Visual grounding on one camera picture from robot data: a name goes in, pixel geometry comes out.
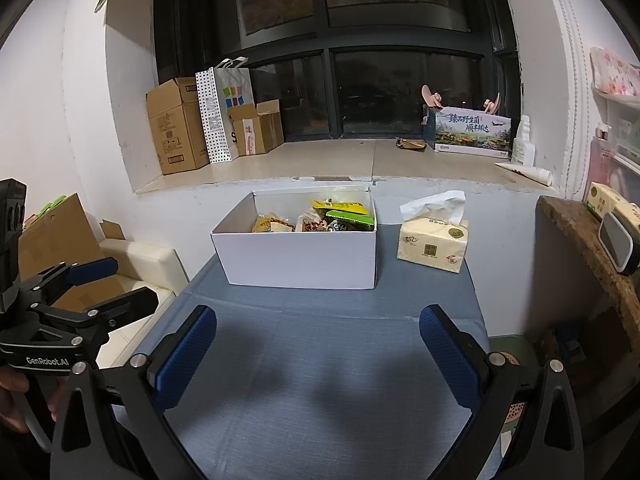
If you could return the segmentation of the brown item on sill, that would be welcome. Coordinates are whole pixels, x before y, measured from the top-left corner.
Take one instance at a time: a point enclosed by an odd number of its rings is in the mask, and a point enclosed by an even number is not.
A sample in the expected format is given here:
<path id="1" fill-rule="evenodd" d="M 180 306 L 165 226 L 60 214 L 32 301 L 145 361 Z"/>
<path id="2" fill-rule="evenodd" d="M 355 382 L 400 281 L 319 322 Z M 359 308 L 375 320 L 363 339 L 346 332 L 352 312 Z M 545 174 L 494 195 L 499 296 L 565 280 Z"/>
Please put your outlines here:
<path id="1" fill-rule="evenodd" d="M 398 138 L 396 146 L 405 151 L 423 152 L 427 148 L 427 143 L 423 139 L 404 139 Z"/>

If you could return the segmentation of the wooden side shelf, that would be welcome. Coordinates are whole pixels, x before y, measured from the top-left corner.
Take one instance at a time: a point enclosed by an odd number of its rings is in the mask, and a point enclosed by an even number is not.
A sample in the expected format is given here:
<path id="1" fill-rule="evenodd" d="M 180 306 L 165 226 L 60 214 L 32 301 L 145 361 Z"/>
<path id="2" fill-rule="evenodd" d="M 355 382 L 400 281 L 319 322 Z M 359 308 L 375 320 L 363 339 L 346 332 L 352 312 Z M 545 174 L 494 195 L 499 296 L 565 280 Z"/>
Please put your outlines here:
<path id="1" fill-rule="evenodd" d="M 633 276 L 618 274 L 598 240 L 596 217 L 582 202 L 543 195 L 536 203 L 541 212 L 565 237 L 593 277 L 612 301 L 626 333 L 632 353 L 639 357 L 639 298 Z"/>

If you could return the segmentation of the brown cardboard box on sofa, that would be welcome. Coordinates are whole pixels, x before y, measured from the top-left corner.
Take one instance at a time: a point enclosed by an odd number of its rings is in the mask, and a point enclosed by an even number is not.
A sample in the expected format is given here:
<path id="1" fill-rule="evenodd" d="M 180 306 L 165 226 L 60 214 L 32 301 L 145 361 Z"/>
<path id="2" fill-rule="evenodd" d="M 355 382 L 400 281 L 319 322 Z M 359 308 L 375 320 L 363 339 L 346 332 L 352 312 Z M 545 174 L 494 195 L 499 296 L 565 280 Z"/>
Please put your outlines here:
<path id="1" fill-rule="evenodd" d="M 103 257 L 77 194 L 66 197 L 32 223 L 20 238 L 21 279 L 61 262 L 86 263 Z M 116 275 L 70 289 L 55 308 L 80 312 L 124 292 Z"/>

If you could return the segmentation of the rolled white paper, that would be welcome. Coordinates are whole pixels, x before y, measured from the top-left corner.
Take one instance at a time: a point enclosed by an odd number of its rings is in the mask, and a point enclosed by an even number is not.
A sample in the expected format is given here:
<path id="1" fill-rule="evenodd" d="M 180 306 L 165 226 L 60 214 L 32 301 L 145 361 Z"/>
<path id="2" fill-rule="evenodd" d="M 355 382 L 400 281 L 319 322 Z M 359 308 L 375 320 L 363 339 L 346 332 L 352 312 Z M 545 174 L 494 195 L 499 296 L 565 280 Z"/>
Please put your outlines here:
<path id="1" fill-rule="evenodd" d="M 511 164 L 510 162 L 496 162 L 496 166 L 514 172 L 514 174 L 519 174 L 522 177 L 526 177 L 544 186 L 551 186 L 553 183 L 552 173 L 544 168 Z"/>

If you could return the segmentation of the pink fan right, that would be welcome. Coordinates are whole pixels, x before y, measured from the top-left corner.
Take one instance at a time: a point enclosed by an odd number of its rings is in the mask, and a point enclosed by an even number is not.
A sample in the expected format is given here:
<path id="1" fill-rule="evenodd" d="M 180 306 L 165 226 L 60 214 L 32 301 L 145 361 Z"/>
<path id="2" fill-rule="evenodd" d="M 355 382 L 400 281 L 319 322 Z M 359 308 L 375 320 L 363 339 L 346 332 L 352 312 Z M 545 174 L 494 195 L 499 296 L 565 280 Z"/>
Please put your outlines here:
<path id="1" fill-rule="evenodd" d="M 497 94 L 495 99 L 487 99 L 484 103 L 484 113 L 487 115 L 497 115 L 500 107 L 501 96 Z"/>

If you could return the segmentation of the pink fan left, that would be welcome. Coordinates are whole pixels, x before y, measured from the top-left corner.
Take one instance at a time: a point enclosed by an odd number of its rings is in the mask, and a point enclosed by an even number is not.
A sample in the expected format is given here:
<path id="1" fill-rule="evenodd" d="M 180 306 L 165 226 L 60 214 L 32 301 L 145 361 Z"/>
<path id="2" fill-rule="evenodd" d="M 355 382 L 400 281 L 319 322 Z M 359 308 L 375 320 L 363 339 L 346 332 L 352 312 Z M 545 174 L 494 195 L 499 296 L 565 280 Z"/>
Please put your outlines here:
<path id="1" fill-rule="evenodd" d="M 428 108 L 434 108 L 434 110 L 442 109 L 442 97 L 438 92 L 433 92 L 427 84 L 424 84 L 421 93 Z"/>

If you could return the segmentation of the white cardboard snack box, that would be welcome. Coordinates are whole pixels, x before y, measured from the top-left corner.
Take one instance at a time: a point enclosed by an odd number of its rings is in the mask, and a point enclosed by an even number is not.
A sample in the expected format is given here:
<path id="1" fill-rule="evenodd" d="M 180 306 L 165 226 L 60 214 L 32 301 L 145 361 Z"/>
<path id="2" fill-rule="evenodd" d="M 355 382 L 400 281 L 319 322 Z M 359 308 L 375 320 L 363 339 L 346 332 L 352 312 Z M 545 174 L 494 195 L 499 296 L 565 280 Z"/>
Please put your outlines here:
<path id="1" fill-rule="evenodd" d="M 255 233 L 262 214 L 295 222 L 312 200 L 357 202 L 375 213 L 365 184 L 254 191 L 213 229 L 212 242 L 232 285 L 302 289 L 375 288 L 376 232 Z"/>

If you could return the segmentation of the blue table cloth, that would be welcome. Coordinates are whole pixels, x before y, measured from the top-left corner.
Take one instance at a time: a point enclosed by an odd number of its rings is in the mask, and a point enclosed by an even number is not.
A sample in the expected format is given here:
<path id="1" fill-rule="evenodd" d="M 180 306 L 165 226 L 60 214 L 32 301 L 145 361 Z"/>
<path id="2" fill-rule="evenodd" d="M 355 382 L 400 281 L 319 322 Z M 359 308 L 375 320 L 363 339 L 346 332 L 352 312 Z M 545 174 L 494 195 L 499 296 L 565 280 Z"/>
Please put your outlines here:
<path id="1" fill-rule="evenodd" d="M 217 333 L 166 414 L 209 479 L 424 479 L 470 413 L 419 332 L 438 304 L 481 344 L 485 322 L 468 270 L 397 258 L 398 227 L 378 230 L 368 290 L 231 285 L 208 260 L 140 342 L 150 353 L 200 304 Z"/>

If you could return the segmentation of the small white framed mirror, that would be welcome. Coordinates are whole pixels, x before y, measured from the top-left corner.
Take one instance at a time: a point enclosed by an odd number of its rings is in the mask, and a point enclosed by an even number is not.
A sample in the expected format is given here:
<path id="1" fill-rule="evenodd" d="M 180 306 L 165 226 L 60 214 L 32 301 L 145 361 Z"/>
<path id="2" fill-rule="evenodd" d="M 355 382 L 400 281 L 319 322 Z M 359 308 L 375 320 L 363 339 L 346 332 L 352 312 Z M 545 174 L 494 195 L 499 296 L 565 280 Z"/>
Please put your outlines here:
<path id="1" fill-rule="evenodd" d="M 617 273 L 639 269 L 639 216 L 630 207 L 616 206 L 603 215 L 598 239 Z"/>

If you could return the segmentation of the red white snack in box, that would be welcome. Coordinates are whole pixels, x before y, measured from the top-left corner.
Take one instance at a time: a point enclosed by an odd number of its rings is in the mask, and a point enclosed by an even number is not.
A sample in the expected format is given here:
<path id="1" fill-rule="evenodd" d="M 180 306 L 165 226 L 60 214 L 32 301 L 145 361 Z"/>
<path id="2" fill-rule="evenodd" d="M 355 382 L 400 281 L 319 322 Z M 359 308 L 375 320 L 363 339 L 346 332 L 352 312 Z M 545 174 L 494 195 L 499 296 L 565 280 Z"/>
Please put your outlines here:
<path id="1" fill-rule="evenodd" d="M 303 211 L 296 221 L 296 232 L 326 232 L 328 224 L 326 220 L 314 208 Z"/>

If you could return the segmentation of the yellow tissue pack on shelf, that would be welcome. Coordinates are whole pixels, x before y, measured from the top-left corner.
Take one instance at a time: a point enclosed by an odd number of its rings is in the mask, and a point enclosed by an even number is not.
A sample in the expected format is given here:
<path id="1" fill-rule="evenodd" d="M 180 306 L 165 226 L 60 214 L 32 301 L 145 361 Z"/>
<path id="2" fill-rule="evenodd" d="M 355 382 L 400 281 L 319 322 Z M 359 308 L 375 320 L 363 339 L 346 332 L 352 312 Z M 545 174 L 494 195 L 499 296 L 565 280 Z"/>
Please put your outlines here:
<path id="1" fill-rule="evenodd" d="M 585 205 L 599 221 L 602 221 L 607 212 L 613 212 L 616 207 L 628 206 L 629 202 L 608 185 L 591 182 L 586 189 Z"/>

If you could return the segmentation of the yellow snack packet in box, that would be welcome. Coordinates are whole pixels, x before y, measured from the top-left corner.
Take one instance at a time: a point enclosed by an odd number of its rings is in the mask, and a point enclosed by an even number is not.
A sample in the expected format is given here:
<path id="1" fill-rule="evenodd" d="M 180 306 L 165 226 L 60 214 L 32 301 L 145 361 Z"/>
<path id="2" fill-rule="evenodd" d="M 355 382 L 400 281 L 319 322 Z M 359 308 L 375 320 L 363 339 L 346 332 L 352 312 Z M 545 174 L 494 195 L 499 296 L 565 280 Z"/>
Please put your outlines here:
<path id="1" fill-rule="evenodd" d="M 325 217 L 330 211 L 346 212 L 346 214 L 360 214 L 370 216 L 370 211 L 363 204 L 357 202 L 332 202 L 332 200 L 309 200 L 312 209 Z"/>

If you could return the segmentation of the pink floral bag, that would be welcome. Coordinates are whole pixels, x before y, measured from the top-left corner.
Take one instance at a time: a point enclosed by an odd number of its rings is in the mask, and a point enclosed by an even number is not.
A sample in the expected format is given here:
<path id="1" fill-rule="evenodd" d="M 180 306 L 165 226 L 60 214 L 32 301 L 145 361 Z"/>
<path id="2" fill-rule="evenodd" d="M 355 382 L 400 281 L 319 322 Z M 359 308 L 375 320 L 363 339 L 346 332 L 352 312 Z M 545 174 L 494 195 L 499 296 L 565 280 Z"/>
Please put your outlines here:
<path id="1" fill-rule="evenodd" d="M 590 49 L 593 85 L 605 96 L 638 99 L 639 67 L 632 65 L 608 49 Z"/>

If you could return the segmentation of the pink fan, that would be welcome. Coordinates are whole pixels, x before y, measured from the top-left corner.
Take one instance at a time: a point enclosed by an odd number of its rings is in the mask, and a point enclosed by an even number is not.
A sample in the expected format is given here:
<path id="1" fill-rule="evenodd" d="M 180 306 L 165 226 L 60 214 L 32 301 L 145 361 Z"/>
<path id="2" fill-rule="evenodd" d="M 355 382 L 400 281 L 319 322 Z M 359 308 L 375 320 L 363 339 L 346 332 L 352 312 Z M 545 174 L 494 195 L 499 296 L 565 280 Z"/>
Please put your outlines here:
<path id="1" fill-rule="evenodd" d="M 428 108 L 434 108 L 434 110 L 442 109 L 442 97 L 438 92 L 433 92 L 427 84 L 424 84 L 421 93 Z"/>
<path id="2" fill-rule="evenodd" d="M 487 99 L 484 103 L 484 113 L 487 115 L 497 115 L 500 107 L 501 96 L 497 94 L 495 99 Z"/>

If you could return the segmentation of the tall brown cardboard box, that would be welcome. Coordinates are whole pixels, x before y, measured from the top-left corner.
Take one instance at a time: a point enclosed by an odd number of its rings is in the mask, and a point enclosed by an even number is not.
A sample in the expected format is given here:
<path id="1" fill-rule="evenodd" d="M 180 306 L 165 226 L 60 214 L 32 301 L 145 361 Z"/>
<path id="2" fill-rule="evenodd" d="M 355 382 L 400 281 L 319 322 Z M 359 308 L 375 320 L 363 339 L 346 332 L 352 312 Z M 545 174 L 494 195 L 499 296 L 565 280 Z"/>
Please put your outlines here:
<path id="1" fill-rule="evenodd" d="M 174 78 L 145 96 L 160 171 L 178 174 L 209 164 L 194 77 Z"/>

